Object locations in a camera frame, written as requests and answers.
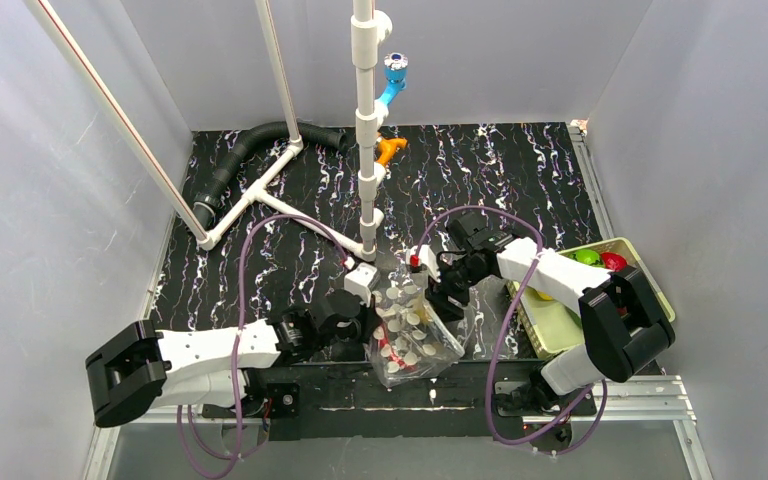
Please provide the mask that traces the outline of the fake red chili pepper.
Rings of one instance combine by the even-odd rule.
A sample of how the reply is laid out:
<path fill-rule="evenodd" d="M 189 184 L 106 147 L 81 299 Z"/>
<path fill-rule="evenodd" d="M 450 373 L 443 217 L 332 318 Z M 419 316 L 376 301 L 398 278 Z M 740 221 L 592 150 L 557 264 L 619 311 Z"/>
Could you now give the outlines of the fake red chili pepper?
<path fill-rule="evenodd" d="M 371 347 L 374 357 L 383 362 L 386 373 L 395 374 L 409 367 L 406 360 L 409 353 L 407 344 L 399 335 L 391 336 L 386 327 L 378 326 L 373 330 Z"/>

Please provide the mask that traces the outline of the clear polka dot zip bag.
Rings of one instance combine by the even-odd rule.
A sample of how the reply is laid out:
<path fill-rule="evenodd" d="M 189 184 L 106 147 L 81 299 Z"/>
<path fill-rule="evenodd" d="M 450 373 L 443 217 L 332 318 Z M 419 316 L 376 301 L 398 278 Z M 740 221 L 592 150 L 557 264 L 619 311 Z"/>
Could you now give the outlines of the clear polka dot zip bag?
<path fill-rule="evenodd" d="M 426 285 L 419 274 L 411 274 L 407 267 L 400 266 L 386 273 L 372 292 L 382 319 L 380 326 L 386 327 L 391 336 L 403 338 L 409 351 L 406 357 L 409 367 L 388 374 L 383 369 L 383 362 L 374 357 L 372 338 L 366 343 L 367 360 L 386 388 L 435 377 L 465 354 L 463 345 L 426 300 Z"/>

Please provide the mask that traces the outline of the yellow fake banana bunch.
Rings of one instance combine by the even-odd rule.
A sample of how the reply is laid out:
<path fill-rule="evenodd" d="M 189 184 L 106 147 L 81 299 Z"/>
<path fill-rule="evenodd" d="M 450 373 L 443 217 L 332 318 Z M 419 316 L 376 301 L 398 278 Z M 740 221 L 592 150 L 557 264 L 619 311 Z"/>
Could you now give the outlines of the yellow fake banana bunch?
<path fill-rule="evenodd" d="M 545 292 L 536 290 L 535 293 L 543 301 L 553 301 L 554 300 L 554 298 L 552 296 L 548 295 Z"/>

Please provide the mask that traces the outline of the fake green apple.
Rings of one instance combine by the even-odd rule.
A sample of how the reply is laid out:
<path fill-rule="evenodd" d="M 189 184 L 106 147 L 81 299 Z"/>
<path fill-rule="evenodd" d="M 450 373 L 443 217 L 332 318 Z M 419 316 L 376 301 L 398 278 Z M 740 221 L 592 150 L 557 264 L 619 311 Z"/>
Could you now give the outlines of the fake green apple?
<path fill-rule="evenodd" d="M 597 268 L 605 267 L 605 263 L 602 259 L 601 254 L 593 249 L 588 249 L 588 248 L 578 249 L 570 253 L 569 257 L 575 260 L 576 262 L 587 265 L 587 266 L 592 266 Z"/>

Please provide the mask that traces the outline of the fake red apple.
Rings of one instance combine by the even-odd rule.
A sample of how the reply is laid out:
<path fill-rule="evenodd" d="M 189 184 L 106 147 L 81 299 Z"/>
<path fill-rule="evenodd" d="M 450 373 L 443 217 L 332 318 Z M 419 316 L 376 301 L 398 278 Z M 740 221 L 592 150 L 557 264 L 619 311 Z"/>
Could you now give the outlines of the fake red apple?
<path fill-rule="evenodd" d="M 613 272 L 619 272 L 629 266 L 628 261 L 620 254 L 614 252 L 602 252 L 600 259 L 604 267 Z"/>

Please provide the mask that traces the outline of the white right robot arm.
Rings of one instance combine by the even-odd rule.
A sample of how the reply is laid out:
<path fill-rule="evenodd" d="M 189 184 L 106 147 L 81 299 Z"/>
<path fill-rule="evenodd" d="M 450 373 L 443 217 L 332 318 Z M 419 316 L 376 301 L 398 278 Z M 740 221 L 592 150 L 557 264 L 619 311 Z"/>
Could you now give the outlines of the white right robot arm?
<path fill-rule="evenodd" d="M 441 320 L 457 321 L 470 290 L 487 277 L 543 292 L 580 320 L 583 342 L 530 376 L 529 394 L 556 400 L 610 379 L 624 382 L 675 342 L 675 332 L 645 273 L 589 266 L 544 247 L 539 231 L 504 210 L 505 229 L 490 227 L 484 206 L 450 209 L 426 226 L 407 263 L 429 273 L 427 300 Z"/>

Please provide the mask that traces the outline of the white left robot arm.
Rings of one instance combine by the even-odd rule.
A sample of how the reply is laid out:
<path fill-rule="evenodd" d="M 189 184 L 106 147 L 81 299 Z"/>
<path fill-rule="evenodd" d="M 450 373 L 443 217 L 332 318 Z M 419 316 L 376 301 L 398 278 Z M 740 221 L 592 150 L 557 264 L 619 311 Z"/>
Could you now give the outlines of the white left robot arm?
<path fill-rule="evenodd" d="M 262 395 L 252 370 L 304 362 L 338 342 L 364 344 L 381 324 L 374 299 L 346 290 L 241 328 L 183 332 L 135 321 L 85 360 L 93 423 L 118 427 L 168 406 L 232 408 Z"/>

